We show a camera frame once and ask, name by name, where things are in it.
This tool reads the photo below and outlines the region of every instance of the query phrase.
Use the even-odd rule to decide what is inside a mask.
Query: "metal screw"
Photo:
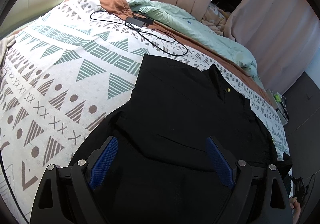
[[[84,159],[81,159],[78,161],[79,166],[83,166],[83,165],[85,165],[85,163],[86,163],[86,161]]]
[[[239,160],[239,161],[238,161],[238,164],[239,164],[240,166],[245,166],[245,165],[246,165],[246,162],[245,162],[244,160]]]
[[[54,169],[54,164],[49,164],[48,167],[47,167],[47,169],[48,169],[49,171],[53,170],[53,169]]]
[[[272,170],[272,171],[275,171],[277,170],[276,166],[274,164],[270,164],[269,165],[269,168]]]

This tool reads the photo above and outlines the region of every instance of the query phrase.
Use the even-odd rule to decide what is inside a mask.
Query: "green comforter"
[[[131,6],[133,11],[146,13],[150,18],[202,43],[242,67],[250,76],[258,75],[257,62],[247,48],[229,38],[216,35],[185,10],[156,1],[150,1],[149,5],[145,3],[137,5],[137,2],[135,4]]]

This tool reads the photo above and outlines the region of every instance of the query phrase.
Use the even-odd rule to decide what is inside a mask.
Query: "patterned bed sheet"
[[[174,57],[125,25],[90,21],[98,10],[99,0],[64,2],[17,34],[7,54],[7,74],[0,86],[0,147],[10,185],[27,219],[46,166],[67,166],[90,132],[130,99],[145,53],[177,59],[199,70],[214,63],[250,99],[251,109],[272,135],[278,159],[289,153],[275,110],[218,62],[190,47],[188,54]],[[93,17],[120,22],[107,12]],[[176,42],[148,39],[168,52],[186,51]],[[0,194],[24,223],[2,173]]]

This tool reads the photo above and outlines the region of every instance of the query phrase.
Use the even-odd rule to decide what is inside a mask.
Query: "blue textured pad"
[[[221,183],[232,190],[236,185],[232,179],[232,169],[210,137],[206,140],[206,150]]]
[[[113,137],[107,147],[104,149],[99,159],[91,170],[91,179],[89,187],[94,190],[97,186],[100,186],[106,176],[109,167],[118,152],[118,139]]]

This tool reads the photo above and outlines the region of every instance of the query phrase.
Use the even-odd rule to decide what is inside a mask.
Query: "orange blanket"
[[[100,0],[100,3],[102,8],[105,9],[108,13],[114,14],[123,20],[125,20],[127,17],[132,17],[132,11],[126,0]],[[248,76],[241,67],[239,67],[232,61],[226,59],[225,57],[222,57],[218,53],[214,53],[214,51],[202,45],[201,43],[193,40],[192,38],[185,36],[182,33],[179,33],[173,30],[172,28],[169,28],[166,25],[163,25],[157,21],[155,21],[153,25],[148,26],[148,28],[159,29],[161,31],[170,33],[174,35],[176,39],[184,45],[190,46],[202,52],[203,54],[213,58],[214,60],[219,62],[223,67],[225,67],[228,71],[230,71],[239,79],[241,79],[250,89],[258,93],[270,105],[272,105],[272,102],[267,93],[254,82],[252,77]]]

